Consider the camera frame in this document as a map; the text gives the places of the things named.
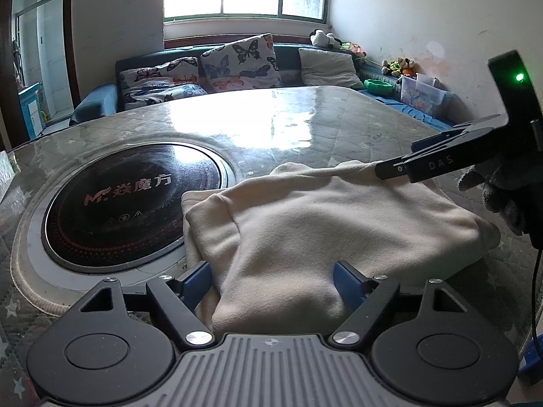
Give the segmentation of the black gloved right hand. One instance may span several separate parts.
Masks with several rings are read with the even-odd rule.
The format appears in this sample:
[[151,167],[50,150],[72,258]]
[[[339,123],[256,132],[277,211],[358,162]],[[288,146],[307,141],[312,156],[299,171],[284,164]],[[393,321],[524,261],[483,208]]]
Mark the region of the black gloved right hand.
[[482,186],[484,206],[498,213],[516,235],[528,234],[542,248],[542,156],[477,163],[458,182],[466,191]]

